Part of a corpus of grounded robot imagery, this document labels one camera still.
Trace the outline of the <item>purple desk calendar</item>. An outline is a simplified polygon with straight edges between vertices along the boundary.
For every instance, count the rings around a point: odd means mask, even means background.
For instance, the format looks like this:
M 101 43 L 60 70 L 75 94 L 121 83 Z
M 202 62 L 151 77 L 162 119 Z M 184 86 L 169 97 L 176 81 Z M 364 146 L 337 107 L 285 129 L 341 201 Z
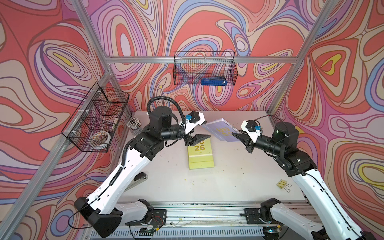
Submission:
M 238 139 L 234 137 L 232 133 L 240 134 L 240 131 L 238 131 L 233 125 L 231 125 L 223 118 L 206 123 L 203 125 L 203 128 L 218 138 L 220 141 L 226 142 L 237 142 Z

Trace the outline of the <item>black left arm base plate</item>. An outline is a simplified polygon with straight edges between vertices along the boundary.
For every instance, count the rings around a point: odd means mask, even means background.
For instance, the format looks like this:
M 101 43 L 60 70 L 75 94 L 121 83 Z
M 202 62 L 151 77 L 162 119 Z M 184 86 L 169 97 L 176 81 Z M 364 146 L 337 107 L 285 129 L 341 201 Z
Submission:
M 132 221 L 125 223 L 126 226 L 163 226 L 167 221 L 167 210 L 166 209 L 154 209 L 150 213 L 150 219 L 144 219 L 141 221 Z

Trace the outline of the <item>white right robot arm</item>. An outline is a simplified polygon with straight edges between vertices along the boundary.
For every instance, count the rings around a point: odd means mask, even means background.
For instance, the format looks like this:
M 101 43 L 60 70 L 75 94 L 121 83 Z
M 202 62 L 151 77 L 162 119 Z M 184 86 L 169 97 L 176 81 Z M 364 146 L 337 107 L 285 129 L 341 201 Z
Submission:
M 312 158 L 297 147 L 299 131 L 294 125 L 280 122 L 271 137 L 262 134 L 256 120 L 243 121 L 241 129 L 232 134 L 249 153 L 262 150 L 273 158 L 289 178 L 299 186 L 316 211 L 321 223 L 297 214 L 276 198 L 261 203 L 255 215 L 265 224 L 279 222 L 306 240 L 373 240 L 347 214 L 324 182 Z

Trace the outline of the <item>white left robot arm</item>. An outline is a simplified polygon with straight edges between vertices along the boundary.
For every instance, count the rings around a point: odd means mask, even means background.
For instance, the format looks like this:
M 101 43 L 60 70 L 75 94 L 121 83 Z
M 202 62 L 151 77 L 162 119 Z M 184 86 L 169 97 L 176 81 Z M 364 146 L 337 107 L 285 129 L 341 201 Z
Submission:
M 118 204 L 119 198 L 135 181 L 155 156 L 168 147 L 169 141 L 184 140 L 187 147 L 195 146 L 210 135 L 192 135 L 194 128 L 206 123 L 203 113 L 192 111 L 184 115 L 180 123 L 173 124 L 175 118 L 169 107 L 160 106 L 148 112 L 149 124 L 129 140 L 122 151 L 121 163 L 108 178 L 88 197 L 79 197 L 75 208 L 101 238 L 110 236 L 120 224 L 154 222 L 154 208 L 144 199 L 128 204 Z

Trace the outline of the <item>green desk calendar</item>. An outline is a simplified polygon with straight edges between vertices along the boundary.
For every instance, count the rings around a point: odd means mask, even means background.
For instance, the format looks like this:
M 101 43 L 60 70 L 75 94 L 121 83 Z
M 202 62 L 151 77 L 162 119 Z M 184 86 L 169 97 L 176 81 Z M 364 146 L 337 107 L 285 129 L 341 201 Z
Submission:
M 210 138 L 188 147 L 190 170 L 213 168 L 215 166 Z

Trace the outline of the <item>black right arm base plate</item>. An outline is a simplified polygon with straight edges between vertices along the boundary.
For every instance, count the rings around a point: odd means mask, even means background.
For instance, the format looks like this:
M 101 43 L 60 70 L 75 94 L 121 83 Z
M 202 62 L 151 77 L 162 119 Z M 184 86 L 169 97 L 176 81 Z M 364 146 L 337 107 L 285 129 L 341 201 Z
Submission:
M 247 224 L 270 224 L 271 220 L 268 217 L 268 211 L 265 208 L 245 208 L 241 217 L 246 218 Z

